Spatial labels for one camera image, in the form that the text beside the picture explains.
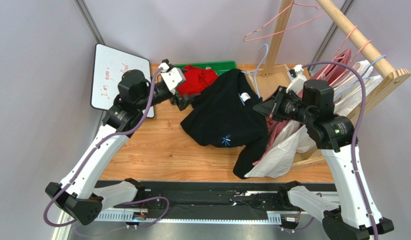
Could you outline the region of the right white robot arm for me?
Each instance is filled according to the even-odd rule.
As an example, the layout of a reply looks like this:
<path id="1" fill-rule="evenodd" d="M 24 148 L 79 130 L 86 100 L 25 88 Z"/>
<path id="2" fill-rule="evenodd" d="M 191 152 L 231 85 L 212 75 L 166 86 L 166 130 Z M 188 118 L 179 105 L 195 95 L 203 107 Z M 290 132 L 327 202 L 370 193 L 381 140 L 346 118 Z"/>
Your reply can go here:
<path id="1" fill-rule="evenodd" d="M 297 181 L 280 188 L 279 202 L 298 207 L 319 220 L 331 240 L 368 240 L 394 230 L 372 202 L 363 180 L 358 139 L 351 120 L 334 112 L 334 89 L 325 80 L 303 84 L 302 97 L 280 86 L 254 110 L 274 121 L 301 123 L 327 162 L 339 197 L 335 204 Z"/>

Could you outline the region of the black t shirt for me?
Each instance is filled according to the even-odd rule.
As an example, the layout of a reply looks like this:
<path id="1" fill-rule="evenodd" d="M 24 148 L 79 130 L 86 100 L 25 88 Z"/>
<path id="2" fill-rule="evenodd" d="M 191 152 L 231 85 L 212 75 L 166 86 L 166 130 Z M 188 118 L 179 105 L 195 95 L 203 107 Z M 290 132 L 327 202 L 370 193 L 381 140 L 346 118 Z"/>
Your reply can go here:
<path id="1" fill-rule="evenodd" d="M 265 117 L 253 107 L 262 102 L 240 69 L 231 69 L 194 97 L 182 129 L 200 146 L 243 147 L 233 174 L 247 179 L 265 153 L 269 134 Z"/>

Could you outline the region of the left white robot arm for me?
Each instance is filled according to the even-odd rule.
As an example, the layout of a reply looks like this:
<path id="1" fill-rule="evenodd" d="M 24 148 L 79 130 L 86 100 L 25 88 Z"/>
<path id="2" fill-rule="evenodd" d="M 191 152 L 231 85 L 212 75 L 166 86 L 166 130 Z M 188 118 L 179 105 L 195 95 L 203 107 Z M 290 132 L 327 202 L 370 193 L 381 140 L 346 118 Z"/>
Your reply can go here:
<path id="1" fill-rule="evenodd" d="M 152 106 L 176 98 L 180 110 L 187 107 L 189 98 L 178 93 L 186 81 L 184 73 L 177 67 L 161 66 L 151 79 L 146 79 L 140 70 L 126 71 L 95 140 L 67 176 L 47 185 L 45 192 L 51 199 L 50 205 L 70 215 L 73 223 L 86 226 L 103 210 L 140 203 L 139 193 L 145 188 L 132 178 L 101 188 L 96 183 L 117 151 L 146 120 Z"/>

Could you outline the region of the blue wire hanger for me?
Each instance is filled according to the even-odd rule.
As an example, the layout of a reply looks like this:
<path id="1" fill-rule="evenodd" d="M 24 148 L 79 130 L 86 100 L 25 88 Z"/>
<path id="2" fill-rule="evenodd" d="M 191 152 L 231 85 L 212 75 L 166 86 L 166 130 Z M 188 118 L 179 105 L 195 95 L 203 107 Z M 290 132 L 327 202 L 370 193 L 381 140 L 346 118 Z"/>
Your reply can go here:
<path id="1" fill-rule="evenodd" d="M 261 98 L 261 94 L 260 94 L 259 86 L 257 83 L 257 75 L 258 75 L 260 67 L 262 66 L 264 61 L 267 59 L 268 54 L 269 54 L 269 49 L 270 49 L 269 45 L 267 43 L 264 43 L 259 47 L 259 50 L 261 50 L 263 47 L 265 47 L 265 54 L 263 58 L 261 59 L 260 63 L 256 66 L 255 70 L 253 72 L 241 71 L 241 73 L 243 73 L 245 79 L 249 83 L 249 86 L 254 90 L 255 94 L 257 95 L 259 99 Z"/>

